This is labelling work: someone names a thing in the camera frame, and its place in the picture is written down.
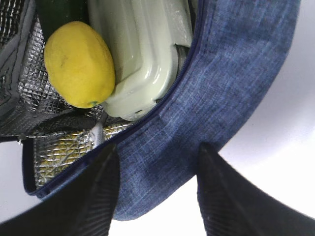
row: lemon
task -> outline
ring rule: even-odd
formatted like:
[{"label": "lemon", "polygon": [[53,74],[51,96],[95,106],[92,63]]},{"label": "lemon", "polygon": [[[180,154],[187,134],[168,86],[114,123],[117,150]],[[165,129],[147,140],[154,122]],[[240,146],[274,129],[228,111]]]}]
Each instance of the lemon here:
[{"label": "lemon", "polygon": [[83,22],[57,29],[46,43],[44,61],[50,83],[74,107],[91,108],[114,90],[110,51],[102,37]]}]

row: quilted foil lining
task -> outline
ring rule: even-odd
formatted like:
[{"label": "quilted foil lining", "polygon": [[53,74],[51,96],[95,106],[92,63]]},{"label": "quilted foil lining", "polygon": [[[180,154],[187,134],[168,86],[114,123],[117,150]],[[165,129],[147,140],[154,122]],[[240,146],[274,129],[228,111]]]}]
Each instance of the quilted foil lining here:
[{"label": "quilted foil lining", "polygon": [[[131,126],[130,122],[109,125],[103,129],[103,141],[107,141]],[[89,130],[61,132],[34,138],[35,184],[39,188],[62,172],[88,151],[95,148]]]},{"label": "quilted foil lining", "polygon": [[0,49],[19,30],[19,22],[24,0],[0,1]]}]

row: navy zipper trim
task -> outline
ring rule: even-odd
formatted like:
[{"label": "navy zipper trim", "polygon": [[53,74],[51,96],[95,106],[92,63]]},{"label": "navy zipper trim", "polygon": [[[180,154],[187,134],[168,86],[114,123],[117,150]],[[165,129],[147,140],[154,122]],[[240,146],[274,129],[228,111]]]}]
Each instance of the navy zipper trim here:
[{"label": "navy zipper trim", "polygon": [[199,35],[201,33],[202,28],[202,18],[203,18],[203,0],[200,0],[198,3],[198,13],[197,13],[197,19],[195,22],[195,29],[194,29],[194,36],[193,40],[190,46],[189,53],[185,59],[185,62],[183,64],[183,67],[178,74],[177,78],[175,79],[173,85],[168,90],[168,92],[165,94],[165,96],[161,99],[161,101],[146,115],[144,115],[140,120],[136,121],[131,127],[127,128],[126,130],[120,132],[113,138],[107,140],[103,144],[99,145],[95,149],[88,152],[86,155],[81,157],[80,159],[73,162],[69,167],[64,169],[61,173],[57,174],[52,180],[50,180],[48,183],[46,183],[44,186],[36,189],[35,191],[32,191],[30,189],[26,189],[26,192],[29,195],[37,195],[39,198],[44,198],[51,192],[53,192],[58,186],[65,183],[68,178],[72,176],[73,173],[78,173],[84,170],[95,158],[95,156],[99,153],[100,149],[103,149],[106,145],[110,143],[120,143],[123,141],[127,136],[130,136],[137,130],[139,130],[144,124],[149,122],[152,118],[155,117],[156,114],[159,113],[161,109],[163,109],[166,102],[172,98],[172,94],[175,91],[176,87],[182,80],[184,74],[186,73],[188,66],[192,59],[195,56],[196,49],[198,48],[198,42],[199,42]]}]

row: lunch bag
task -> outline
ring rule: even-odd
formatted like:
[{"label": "lunch bag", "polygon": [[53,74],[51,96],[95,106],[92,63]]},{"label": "lunch bag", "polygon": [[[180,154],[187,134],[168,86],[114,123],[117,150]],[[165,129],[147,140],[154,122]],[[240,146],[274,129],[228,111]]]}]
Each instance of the lunch bag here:
[{"label": "lunch bag", "polygon": [[193,39],[176,80],[152,110],[127,121],[102,106],[67,104],[48,81],[34,0],[1,0],[0,137],[23,144],[26,192],[52,199],[114,145],[114,219],[156,207],[197,173],[200,144],[219,151],[263,99],[288,54],[299,4],[189,1]]}]

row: dark green item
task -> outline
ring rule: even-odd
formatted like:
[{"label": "dark green item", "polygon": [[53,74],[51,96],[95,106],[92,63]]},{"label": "dark green item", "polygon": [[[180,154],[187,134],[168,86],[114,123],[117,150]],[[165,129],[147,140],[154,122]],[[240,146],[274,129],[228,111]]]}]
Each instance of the dark green item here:
[{"label": "dark green item", "polygon": [[89,23],[87,0],[35,0],[44,41],[71,21]]}]

